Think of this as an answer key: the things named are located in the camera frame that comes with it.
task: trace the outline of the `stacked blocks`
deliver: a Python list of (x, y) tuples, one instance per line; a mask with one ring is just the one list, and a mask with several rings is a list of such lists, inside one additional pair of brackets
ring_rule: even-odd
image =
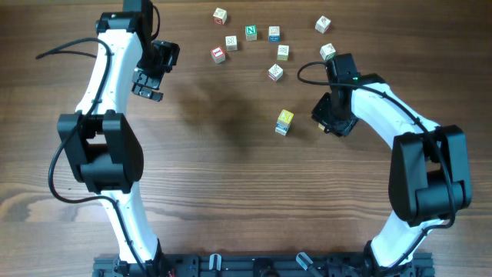
[(337, 52), (335, 51), (335, 48), (331, 43), (328, 43), (327, 45), (324, 45), (321, 47), (320, 50), (321, 57), (323, 57), (323, 60), (326, 62), (327, 60), (333, 58)]
[(328, 27), (330, 27), (330, 23), (331, 23), (330, 19), (321, 16), (317, 20), (316, 26), (314, 28), (317, 29), (317, 31), (320, 32), (321, 34), (324, 34), (326, 30), (328, 30)]
[(249, 25), (249, 26), (246, 26), (246, 28), (244, 29), (244, 31), (246, 32), (246, 40), (247, 41), (255, 41), (257, 39), (257, 29), (256, 29), (256, 25)]
[(225, 61), (225, 53), (222, 47), (217, 47), (213, 48), (210, 53), (212, 54), (212, 58), (214, 59), (215, 63), (221, 63)]
[(277, 60), (287, 61), (289, 59), (289, 46), (279, 45), (277, 51)]
[(268, 27), (268, 41), (279, 42), (280, 41), (280, 27), (270, 26)]
[(281, 135), (286, 135), (287, 131), (291, 127), (291, 121), (294, 117), (292, 112), (287, 110), (282, 110), (277, 120), (277, 127), (275, 127), (275, 131)]
[(238, 50), (238, 39), (235, 35), (225, 37), (225, 49), (227, 51)]
[(225, 20), (228, 18), (228, 12), (221, 8), (216, 8), (214, 12), (214, 22), (220, 25), (225, 24)]
[(284, 69), (282, 69), (277, 64), (275, 64), (268, 70), (268, 77), (274, 80), (274, 82), (278, 81), (278, 79), (282, 77), (283, 74), (284, 74)]

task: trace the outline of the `wooden table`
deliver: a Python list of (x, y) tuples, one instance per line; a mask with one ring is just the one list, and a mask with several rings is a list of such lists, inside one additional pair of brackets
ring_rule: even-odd
[[(118, 245), (98, 202), (66, 205), (49, 193), (56, 122), (73, 112), (94, 60), (43, 51), (95, 36), (120, 1), (5, 1), (0, 8), (0, 275), (88, 276), (92, 259)], [(128, 120), (145, 152), (142, 198), (165, 253), (361, 251), (391, 212), (391, 151), (364, 122), (350, 136), (324, 135), (311, 110), (326, 87), (296, 79), (331, 42), (360, 72), (377, 73), (417, 112), (467, 134), (474, 199), (455, 226), (421, 246), (439, 276), (492, 275), (492, 36), (490, 1), (284, 1), (157, 3), (159, 39), (181, 46), (160, 103), (131, 95)], [(212, 20), (228, 11), (226, 25)], [(327, 34), (314, 30), (321, 15)], [(244, 26), (256, 24), (258, 41)], [(280, 25), (288, 62), (276, 61), (268, 26)], [(210, 49), (236, 35), (239, 51), (216, 65)], [(76, 49), (95, 53), (96, 45)], [(278, 63), (279, 82), (268, 78)], [(305, 78), (326, 81), (322, 67)], [(294, 113), (287, 137), (280, 111)], [(62, 155), (55, 183), (88, 195)]]

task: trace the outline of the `block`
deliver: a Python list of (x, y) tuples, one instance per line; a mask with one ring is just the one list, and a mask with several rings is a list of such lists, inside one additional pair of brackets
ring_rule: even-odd
[(238, 50), (238, 39), (235, 35), (225, 37), (225, 49), (227, 51)]
[(246, 40), (247, 41), (254, 41), (257, 38), (257, 33), (258, 30), (256, 29), (256, 25), (249, 25), (244, 28), (244, 31), (246, 32)]
[(333, 58), (337, 54), (337, 51), (335, 51), (335, 48), (331, 43), (328, 43), (321, 47), (320, 54), (321, 57), (323, 57), (323, 60), (327, 61)]
[(228, 18), (228, 12), (221, 8), (216, 8), (214, 12), (214, 22), (220, 25), (225, 24), (225, 20)]
[(321, 34), (324, 34), (326, 32), (326, 30), (328, 30), (328, 27), (330, 27), (330, 23), (331, 23), (330, 19), (328, 19), (324, 16), (321, 16), (317, 20), (316, 26), (314, 28), (317, 29), (317, 31), (320, 32)]
[(277, 60), (287, 61), (289, 59), (289, 46), (279, 45), (277, 51)]
[(215, 63), (221, 63), (225, 61), (225, 52), (224, 49), (222, 49), (221, 46), (217, 48), (213, 48), (210, 53), (212, 54), (212, 58), (214, 59)]
[(284, 70), (277, 64), (275, 64), (268, 70), (268, 77), (270, 77), (270, 79), (274, 80), (275, 82), (278, 81), (278, 79), (282, 77), (283, 74)]
[(279, 42), (280, 41), (280, 27), (270, 26), (268, 27), (268, 41)]
[(286, 135), (289, 128), (291, 127), (291, 121), (293, 117), (294, 114), (292, 112), (289, 112), (288, 110), (282, 110), (282, 112), (278, 116), (275, 131), (281, 135)]

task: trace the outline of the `green block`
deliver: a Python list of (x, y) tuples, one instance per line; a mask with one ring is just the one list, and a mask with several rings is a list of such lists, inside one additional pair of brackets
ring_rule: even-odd
[(246, 26), (246, 35), (254, 35), (256, 34), (256, 25)]

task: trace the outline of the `yellow block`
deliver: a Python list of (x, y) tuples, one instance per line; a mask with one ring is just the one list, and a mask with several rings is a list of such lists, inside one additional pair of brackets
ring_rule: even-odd
[(289, 125), (289, 124), (291, 124), (293, 117), (294, 117), (294, 114), (292, 112), (289, 112), (288, 110), (282, 110), (282, 112), (278, 116), (278, 120)]

